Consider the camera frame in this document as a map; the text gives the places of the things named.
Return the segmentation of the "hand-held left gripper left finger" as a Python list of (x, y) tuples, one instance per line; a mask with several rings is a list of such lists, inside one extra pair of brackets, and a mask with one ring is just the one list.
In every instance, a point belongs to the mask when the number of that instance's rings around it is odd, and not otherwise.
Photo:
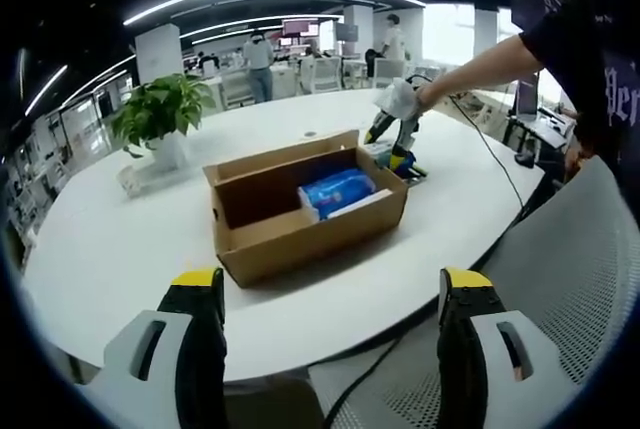
[(106, 345), (83, 396), (115, 428), (225, 428), (224, 271), (188, 271)]

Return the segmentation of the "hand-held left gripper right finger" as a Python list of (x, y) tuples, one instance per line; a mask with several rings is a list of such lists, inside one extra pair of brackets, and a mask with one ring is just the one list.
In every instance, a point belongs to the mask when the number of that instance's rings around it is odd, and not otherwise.
[(560, 352), (484, 275), (440, 273), (441, 428), (543, 428), (568, 400)]

